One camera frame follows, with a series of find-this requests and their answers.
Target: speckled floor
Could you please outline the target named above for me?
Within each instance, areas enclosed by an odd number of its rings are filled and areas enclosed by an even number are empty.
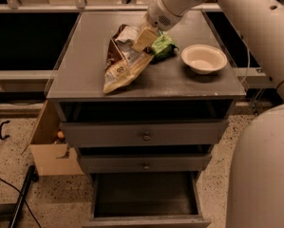
[[[203,215],[210,218],[210,228],[224,228],[228,177],[232,154],[237,139],[254,118],[249,107],[238,105],[230,124],[220,143],[213,150],[213,158],[207,169],[199,177],[197,187]],[[28,144],[35,125],[34,118],[7,118],[10,120],[3,128],[10,137],[0,140],[0,177],[11,182],[19,189],[22,186],[28,167],[33,164],[30,149],[22,154]],[[28,192],[28,204],[42,227],[81,227],[89,218],[91,184],[86,176],[41,177],[31,185]],[[0,203],[16,202],[18,194],[0,181]],[[7,227],[0,222],[0,227]],[[37,227],[24,207],[18,227]]]

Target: bowl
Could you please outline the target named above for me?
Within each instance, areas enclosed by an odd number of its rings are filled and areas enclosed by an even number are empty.
[[[227,65],[226,55],[215,47],[193,45],[181,53],[181,59],[197,74],[209,74]]]

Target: bowl rim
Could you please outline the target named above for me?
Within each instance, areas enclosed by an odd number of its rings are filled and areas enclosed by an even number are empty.
[[[219,55],[222,56],[222,59],[223,59],[223,64],[220,64],[219,67],[215,67],[215,68],[199,68],[199,67],[194,67],[193,65],[190,65],[187,63],[187,61],[183,58],[183,54],[186,53],[187,50],[191,49],[191,48],[209,48],[211,50],[214,50],[214,51],[217,51]],[[215,72],[215,71],[219,71],[223,68],[226,67],[227,65],[227,56],[226,54],[221,51],[219,48],[217,47],[212,47],[212,46],[209,46],[209,45],[202,45],[202,44],[195,44],[195,45],[191,45],[191,46],[188,46],[186,47],[180,54],[180,57],[182,59],[182,61],[188,65],[189,67],[191,67],[192,69],[195,69],[195,70],[198,70],[198,71],[204,71],[204,72]]]

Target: green snack package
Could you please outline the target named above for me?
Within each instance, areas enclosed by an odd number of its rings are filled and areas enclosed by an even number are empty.
[[[154,55],[151,63],[156,64],[174,55],[174,49],[178,48],[176,43],[166,32],[161,32],[161,36],[152,44],[150,50]]]

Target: gray tabletop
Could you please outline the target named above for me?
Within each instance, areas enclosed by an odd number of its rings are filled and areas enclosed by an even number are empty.
[[[177,55],[150,65],[129,86],[103,94],[104,67],[110,38],[121,24],[138,26],[144,11],[84,12],[71,38],[47,97],[52,101],[140,99],[234,99],[245,95],[228,64],[213,75],[196,75],[181,60],[182,50],[204,44],[219,48],[200,11],[188,11],[168,33],[180,47]]]

